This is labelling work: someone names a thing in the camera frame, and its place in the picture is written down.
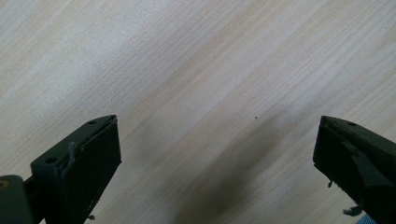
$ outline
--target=wooden surface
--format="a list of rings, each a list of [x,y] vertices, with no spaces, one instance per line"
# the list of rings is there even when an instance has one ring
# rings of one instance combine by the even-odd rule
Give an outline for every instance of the wooden surface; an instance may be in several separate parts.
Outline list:
[[[117,114],[87,223],[354,223],[318,123],[396,141],[395,61],[396,1],[0,1],[0,175]]]

